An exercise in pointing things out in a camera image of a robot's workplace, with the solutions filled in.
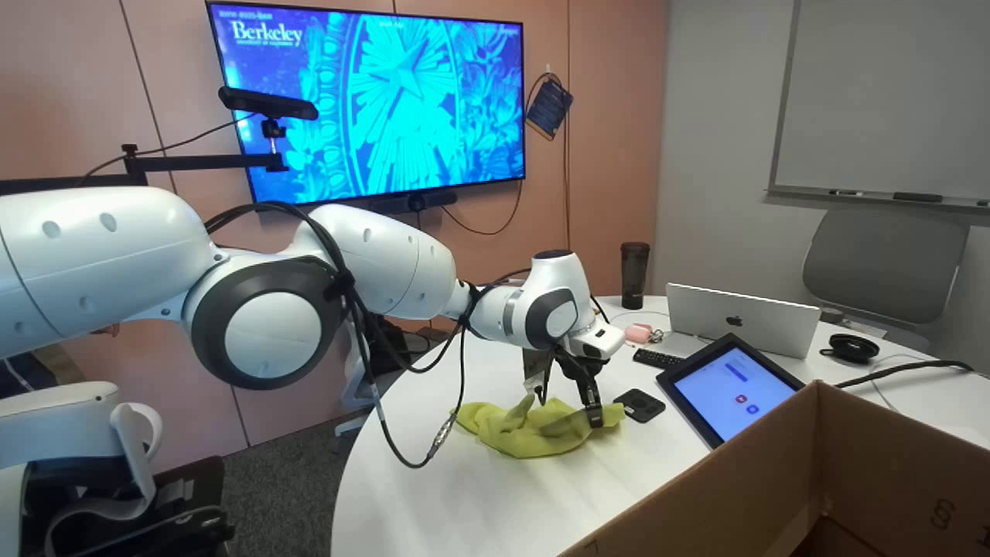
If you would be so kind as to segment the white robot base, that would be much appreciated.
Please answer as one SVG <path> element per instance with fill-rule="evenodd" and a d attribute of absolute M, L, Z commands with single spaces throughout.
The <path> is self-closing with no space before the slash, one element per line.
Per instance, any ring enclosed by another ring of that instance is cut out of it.
<path fill-rule="evenodd" d="M 164 433 L 109 380 L 0 403 L 0 557 L 226 557 L 221 467 L 153 473 Z"/>

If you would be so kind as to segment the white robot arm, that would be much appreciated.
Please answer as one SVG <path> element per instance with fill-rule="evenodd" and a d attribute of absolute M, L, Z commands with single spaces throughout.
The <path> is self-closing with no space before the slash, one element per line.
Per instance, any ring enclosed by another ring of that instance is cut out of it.
<path fill-rule="evenodd" d="M 299 213 L 276 254 L 221 247 L 218 226 L 155 184 L 4 193 L 0 353 L 160 319 L 190 330 L 213 376 L 276 390 L 308 373 L 347 319 L 455 319 L 557 361 L 599 409 L 595 373 L 623 330 L 597 315 L 569 250 L 539 254 L 521 285 L 478 288 L 441 240 L 363 207 Z"/>

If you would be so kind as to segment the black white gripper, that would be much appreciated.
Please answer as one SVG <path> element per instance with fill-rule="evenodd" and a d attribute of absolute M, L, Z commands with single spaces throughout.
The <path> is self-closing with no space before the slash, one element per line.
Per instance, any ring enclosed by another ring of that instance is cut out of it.
<path fill-rule="evenodd" d="M 619 353 L 625 330 L 609 321 L 595 321 L 584 330 L 569 330 L 547 341 L 543 353 L 524 353 L 524 387 L 547 403 L 552 364 L 557 361 L 564 373 L 576 384 L 584 418 L 591 428 L 604 425 L 604 405 L 597 390 L 597 372 Z"/>

